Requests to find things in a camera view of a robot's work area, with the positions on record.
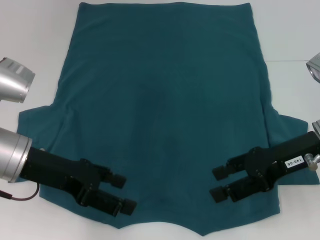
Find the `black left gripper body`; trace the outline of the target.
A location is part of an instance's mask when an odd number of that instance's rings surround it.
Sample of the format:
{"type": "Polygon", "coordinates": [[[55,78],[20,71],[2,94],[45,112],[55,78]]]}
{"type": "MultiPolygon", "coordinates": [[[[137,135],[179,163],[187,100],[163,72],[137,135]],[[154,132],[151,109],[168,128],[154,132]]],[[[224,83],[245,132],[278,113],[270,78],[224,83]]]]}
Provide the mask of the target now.
{"type": "Polygon", "coordinates": [[[86,159],[69,160],[31,147],[21,178],[69,193],[81,206],[89,206],[100,185],[100,175],[86,159]]]}

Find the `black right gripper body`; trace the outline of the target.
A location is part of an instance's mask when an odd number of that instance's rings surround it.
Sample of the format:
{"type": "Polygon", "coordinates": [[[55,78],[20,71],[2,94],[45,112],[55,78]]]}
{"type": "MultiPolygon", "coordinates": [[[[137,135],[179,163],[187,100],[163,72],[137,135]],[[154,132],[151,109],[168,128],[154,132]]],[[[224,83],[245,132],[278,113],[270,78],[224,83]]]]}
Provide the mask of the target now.
{"type": "Polygon", "coordinates": [[[246,172],[261,192],[267,192],[278,179],[307,168],[307,154],[317,154],[317,135],[313,131],[274,147],[253,148],[246,157],[246,172]]]}

